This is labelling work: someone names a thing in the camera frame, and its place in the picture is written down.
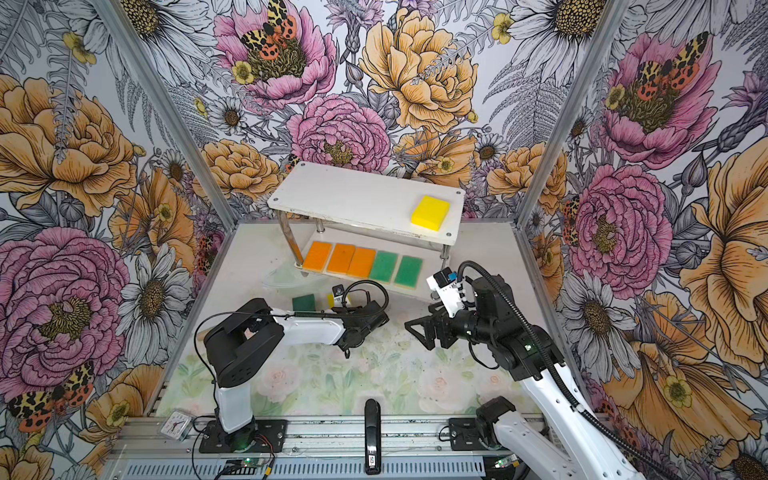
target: black cable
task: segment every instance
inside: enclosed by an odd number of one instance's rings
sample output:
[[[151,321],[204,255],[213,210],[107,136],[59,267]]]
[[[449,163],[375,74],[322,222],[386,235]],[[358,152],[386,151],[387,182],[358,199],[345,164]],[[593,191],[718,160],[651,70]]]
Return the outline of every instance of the black cable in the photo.
[[[644,453],[639,452],[632,445],[626,443],[621,437],[615,435],[612,431],[606,428],[605,425],[600,423],[598,419],[593,417],[593,415],[591,415],[586,409],[584,409],[583,405],[580,404],[580,402],[576,399],[576,397],[574,397],[573,393],[571,393],[571,390],[569,390],[568,387],[565,385],[565,382],[563,382],[563,379],[560,377],[560,374],[554,367],[554,363],[552,363],[552,359],[549,358],[549,355],[544,354],[545,350],[541,345],[541,340],[538,338],[538,335],[536,335],[536,332],[533,330],[533,327],[531,326],[531,324],[528,323],[528,321],[526,320],[525,316],[523,315],[523,312],[520,311],[520,308],[515,304],[515,302],[513,302],[512,299],[509,298],[507,293],[502,289],[502,286],[498,284],[496,279],[485,268],[483,268],[476,262],[473,262],[471,260],[465,260],[461,262],[461,264],[458,266],[458,270],[456,271],[457,281],[459,282],[462,281],[462,278],[463,278],[462,274],[464,273],[464,269],[467,266],[472,268],[477,273],[480,273],[480,275],[488,281],[488,284],[491,286],[491,288],[493,288],[493,290],[496,290],[496,293],[498,293],[498,295],[502,299],[504,299],[504,301],[507,303],[507,305],[512,311],[512,314],[515,316],[516,320],[520,322],[525,332],[531,338],[531,341],[534,343],[536,350],[538,352],[541,352],[541,360],[544,363],[544,366],[546,367],[547,371],[549,371],[549,374],[551,375],[552,380],[554,381],[554,384],[558,386],[558,389],[560,389],[560,392],[563,394],[565,399],[568,400],[568,402],[571,404],[571,407],[573,407],[574,409],[577,409],[579,413],[581,413],[581,416],[584,417],[587,420],[587,422],[589,422],[590,425],[594,426],[606,438],[608,438],[614,444],[616,444],[616,446],[631,453],[632,455],[637,457],[646,465],[650,466],[653,470],[655,470],[657,473],[667,478],[668,480],[680,480],[680,477],[677,476],[675,473],[671,472],[669,469],[664,467],[662,464],[656,462],[651,457],[648,457]]]
[[[451,437],[450,437],[450,436],[449,436],[447,439],[444,439],[444,438],[442,437],[442,431],[443,431],[443,430],[445,430],[445,429],[450,429],[450,428],[451,428],[451,426],[450,426],[450,425],[446,425],[446,426],[444,426],[443,428],[441,428],[439,432],[437,432],[437,439],[438,439],[440,442],[450,442],[450,441],[451,441]]]
[[[192,450],[191,450],[191,452],[192,452],[192,471],[194,472],[194,476],[197,477],[197,480],[203,480],[202,478],[200,478],[200,474],[197,473],[197,468],[195,468],[195,466],[194,466],[194,450],[195,450],[195,445],[197,445],[197,440],[200,440],[200,435],[203,435],[203,433],[201,432],[201,433],[197,434],[197,437],[195,437],[194,442],[192,442]]]
[[[498,368],[498,363],[496,363],[496,366],[487,366],[483,362],[480,361],[480,359],[475,356],[475,351],[472,349],[472,342],[469,342],[469,355],[472,355],[472,358],[475,359],[477,363],[484,366],[488,370],[496,370]]]

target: sponge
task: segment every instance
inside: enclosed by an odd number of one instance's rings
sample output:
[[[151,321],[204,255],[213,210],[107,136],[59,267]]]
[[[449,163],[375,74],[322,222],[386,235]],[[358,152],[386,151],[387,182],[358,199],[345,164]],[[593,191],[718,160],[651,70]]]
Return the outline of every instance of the sponge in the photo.
[[[368,278],[381,283],[389,283],[392,280],[392,272],[395,271],[397,263],[397,253],[376,252],[376,259],[373,261],[373,267]]]
[[[448,210],[451,204],[438,200],[437,198],[424,196],[422,201],[419,202],[419,206],[413,211],[411,215],[411,223],[419,225],[420,227],[429,228],[430,230],[440,230],[442,221],[445,220],[445,216],[448,215]]]
[[[322,272],[326,266],[326,260],[331,253],[331,244],[325,242],[312,242],[310,251],[304,259],[304,270]]]
[[[415,289],[419,281],[419,274],[422,272],[423,263],[424,260],[420,258],[403,255],[402,260],[400,260],[400,268],[398,268],[395,276],[395,285]]]
[[[346,275],[349,270],[349,264],[352,262],[352,256],[355,254],[354,245],[345,245],[343,243],[337,243],[336,248],[333,249],[333,255],[328,262],[326,272],[340,273]]]
[[[347,275],[355,278],[368,278],[373,267],[373,259],[376,258],[376,251],[370,248],[358,248],[352,257],[352,263],[349,265]]]

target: wall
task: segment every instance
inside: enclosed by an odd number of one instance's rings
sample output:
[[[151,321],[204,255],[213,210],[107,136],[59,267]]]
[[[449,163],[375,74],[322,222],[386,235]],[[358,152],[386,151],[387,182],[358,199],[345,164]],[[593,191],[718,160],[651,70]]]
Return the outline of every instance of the wall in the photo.
[[[526,231],[615,430],[682,478],[768,478],[768,2],[631,13]]]
[[[93,479],[223,230],[90,5],[0,7],[0,476]]]

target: leaf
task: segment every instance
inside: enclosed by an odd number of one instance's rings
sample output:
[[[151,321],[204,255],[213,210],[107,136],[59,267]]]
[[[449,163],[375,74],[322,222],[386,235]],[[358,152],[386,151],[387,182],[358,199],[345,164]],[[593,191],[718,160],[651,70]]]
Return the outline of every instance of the leaf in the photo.
[[[568,89],[558,87],[553,78],[541,81],[541,68],[531,76],[525,77],[525,65],[511,65],[503,71],[508,77],[497,78],[499,83],[485,96],[483,103],[502,91],[508,91],[506,98],[498,103],[489,120],[510,108],[502,125],[510,147],[529,147],[544,142],[554,129],[554,123],[560,115],[560,108],[565,103]]]
[[[688,206],[683,209],[683,212],[680,213],[677,220],[675,220],[672,228],[673,238],[695,240],[706,235],[710,231],[710,228],[696,220],[692,205],[699,204],[706,210],[709,207],[709,202],[707,197],[702,197],[688,204]]]
[[[14,207],[18,203],[18,199],[24,196],[17,192],[11,192],[11,203]],[[29,207],[16,209],[27,220],[42,225],[43,227],[57,227],[58,226],[58,208],[56,207],[56,200],[53,199],[50,193],[43,192],[40,196],[40,200]]]
[[[13,225],[0,230],[0,243],[9,240],[31,239],[43,230],[42,225],[36,223],[14,223]]]
[[[346,375],[344,375],[344,388],[348,389],[352,386],[352,384],[355,382],[355,371],[354,370],[347,370]]]
[[[437,349],[436,354],[441,362],[448,363],[448,356],[445,354],[445,349]]]
[[[664,192],[664,215],[666,215],[670,223],[674,223],[677,219],[677,209],[680,207],[680,201],[677,199],[677,194],[667,184],[659,182],[659,186],[661,191]]]
[[[574,191],[581,192],[584,189],[584,184],[581,179],[573,172],[565,172],[565,178],[568,179],[568,183],[571,184]]]
[[[26,64],[31,64],[41,55],[41,44],[45,28],[41,16],[35,12],[31,0],[3,1],[3,21],[0,22],[0,69],[16,78],[26,73]]]
[[[333,381],[333,375],[326,373],[326,388],[330,391],[336,390],[336,382]]]
[[[271,145],[261,149],[261,153],[265,155],[287,155],[290,152],[291,148],[289,145]]]

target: metal table leg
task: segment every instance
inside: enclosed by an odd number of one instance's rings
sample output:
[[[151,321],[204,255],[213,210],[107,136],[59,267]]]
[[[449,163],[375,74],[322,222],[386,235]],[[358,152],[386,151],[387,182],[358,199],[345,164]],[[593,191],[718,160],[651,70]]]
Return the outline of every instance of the metal table leg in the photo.
[[[440,258],[442,258],[442,268],[445,268],[445,265],[448,264],[448,258],[450,258],[450,256],[451,256],[451,246],[443,245],[442,253],[440,253]]]
[[[302,268],[304,266],[304,257],[301,254],[301,249],[296,244],[296,239],[293,237],[293,231],[291,231],[290,224],[288,223],[288,215],[284,211],[278,210],[277,221],[280,222],[280,229],[283,231],[283,235],[285,235],[285,238],[288,241],[288,247],[290,247],[291,252],[293,252],[293,258],[296,259],[296,266]]]

